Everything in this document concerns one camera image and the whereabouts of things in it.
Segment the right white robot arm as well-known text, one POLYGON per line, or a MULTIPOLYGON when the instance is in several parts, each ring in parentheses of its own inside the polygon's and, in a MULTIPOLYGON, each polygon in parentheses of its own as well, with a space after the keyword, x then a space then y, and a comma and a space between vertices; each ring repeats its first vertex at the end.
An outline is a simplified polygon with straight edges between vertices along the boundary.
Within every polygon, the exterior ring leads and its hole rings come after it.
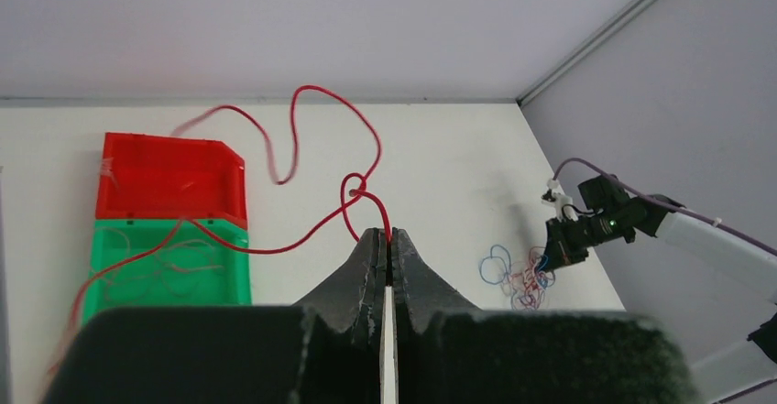
MULTIPOLYGON (((665 196, 638 192, 606 172, 579 184, 578 190, 584 210, 575 207, 557 180, 547 182, 541 199, 555 215, 545 224, 543 270, 581 263, 591 248, 618 239, 632 243, 643 233, 699 257, 769 303, 776 301, 775 249, 665 196)), ((709 403, 775 384, 776 320, 770 318, 743 341, 700 360, 692 372, 709 403)))

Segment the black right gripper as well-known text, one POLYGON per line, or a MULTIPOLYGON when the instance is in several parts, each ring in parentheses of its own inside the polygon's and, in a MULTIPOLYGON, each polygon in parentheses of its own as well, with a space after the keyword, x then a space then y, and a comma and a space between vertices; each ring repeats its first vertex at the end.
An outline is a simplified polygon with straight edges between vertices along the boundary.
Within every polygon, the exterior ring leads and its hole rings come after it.
POLYGON ((588 249, 598 245, 592 217, 577 220, 552 218, 545 222, 545 246, 529 249, 529 268, 533 273, 544 273, 552 268, 569 267, 586 260, 588 249))

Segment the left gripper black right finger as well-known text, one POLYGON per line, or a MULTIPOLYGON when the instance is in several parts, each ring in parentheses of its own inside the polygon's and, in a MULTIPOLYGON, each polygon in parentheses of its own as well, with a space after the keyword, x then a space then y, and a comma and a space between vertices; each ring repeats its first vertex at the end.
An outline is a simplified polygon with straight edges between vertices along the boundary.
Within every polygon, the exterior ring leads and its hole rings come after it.
POLYGON ((684 356, 624 311, 484 310, 395 229, 391 266, 401 403, 695 403, 684 356))

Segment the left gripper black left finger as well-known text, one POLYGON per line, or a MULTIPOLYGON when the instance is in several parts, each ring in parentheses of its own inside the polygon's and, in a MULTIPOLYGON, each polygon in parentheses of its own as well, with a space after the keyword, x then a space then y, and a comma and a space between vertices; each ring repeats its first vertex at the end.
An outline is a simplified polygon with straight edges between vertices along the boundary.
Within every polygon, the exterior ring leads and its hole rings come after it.
POLYGON ((76 335, 46 403, 378 403, 383 231, 289 306, 132 307, 76 335))

